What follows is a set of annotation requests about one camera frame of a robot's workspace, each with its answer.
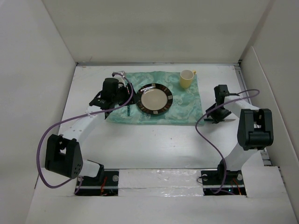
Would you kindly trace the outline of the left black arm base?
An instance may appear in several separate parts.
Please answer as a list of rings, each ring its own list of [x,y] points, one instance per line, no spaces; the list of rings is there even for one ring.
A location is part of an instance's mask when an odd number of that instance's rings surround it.
[[[76,196],[118,196],[119,170],[105,169],[100,182],[92,180],[90,177],[77,179],[74,194]]]

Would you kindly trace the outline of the green handled knife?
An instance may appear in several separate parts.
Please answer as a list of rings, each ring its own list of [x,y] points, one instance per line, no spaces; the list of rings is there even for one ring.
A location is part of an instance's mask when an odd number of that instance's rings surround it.
[[[234,121],[234,120],[236,120],[236,119],[223,119],[221,122],[230,122],[230,121]],[[216,122],[211,118],[209,118],[209,119],[205,118],[204,121],[205,122]]]

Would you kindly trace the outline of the green patterned cloth napkin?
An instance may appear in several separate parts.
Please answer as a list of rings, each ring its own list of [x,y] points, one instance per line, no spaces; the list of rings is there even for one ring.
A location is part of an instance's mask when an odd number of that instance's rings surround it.
[[[145,114],[136,105],[130,106],[130,116],[127,116],[127,106],[125,106],[111,112],[106,119],[107,122],[132,125],[193,126],[203,115],[196,76],[187,89],[183,89],[179,84],[179,72],[135,72],[127,73],[126,77],[135,91],[151,83],[166,86],[173,94],[172,106],[166,113],[159,116]]]

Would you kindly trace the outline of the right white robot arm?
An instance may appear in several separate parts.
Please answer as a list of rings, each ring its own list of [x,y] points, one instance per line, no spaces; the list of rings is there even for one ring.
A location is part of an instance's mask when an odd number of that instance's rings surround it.
[[[249,104],[240,93],[230,93],[225,84],[214,87],[214,94],[215,103],[206,110],[211,121],[218,124],[230,114],[239,119],[237,144],[217,167],[217,181],[226,184],[256,151],[273,144],[272,112]]]

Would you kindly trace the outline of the dark rimmed beige plate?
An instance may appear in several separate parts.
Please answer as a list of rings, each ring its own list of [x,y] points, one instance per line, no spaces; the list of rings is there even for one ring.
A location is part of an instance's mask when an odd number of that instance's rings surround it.
[[[136,95],[138,97],[137,108],[152,116],[166,113],[173,102],[173,94],[170,89],[158,83],[142,86]]]

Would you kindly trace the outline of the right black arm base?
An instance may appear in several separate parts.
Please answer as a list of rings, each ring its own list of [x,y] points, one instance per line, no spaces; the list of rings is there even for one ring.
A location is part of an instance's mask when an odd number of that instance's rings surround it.
[[[241,170],[224,171],[224,165],[217,169],[201,170],[197,182],[202,184],[204,196],[246,196]]]

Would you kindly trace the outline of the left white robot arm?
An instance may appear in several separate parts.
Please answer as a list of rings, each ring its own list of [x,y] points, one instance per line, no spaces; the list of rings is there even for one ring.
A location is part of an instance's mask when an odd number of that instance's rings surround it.
[[[60,135],[47,139],[45,168],[75,179],[87,177],[94,184],[104,181],[103,165],[83,159],[81,146],[88,135],[114,110],[135,102],[132,83],[121,73],[106,78],[102,90],[91,100],[86,112],[73,118],[75,123]]]

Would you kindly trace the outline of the yellow ceramic mug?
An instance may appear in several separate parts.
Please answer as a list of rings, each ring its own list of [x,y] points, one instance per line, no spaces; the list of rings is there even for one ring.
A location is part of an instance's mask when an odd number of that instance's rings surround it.
[[[187,89],[191,86],[194,76],[196,74],[195,70],[183,70],[180,72],[179,84],[183,89]]]

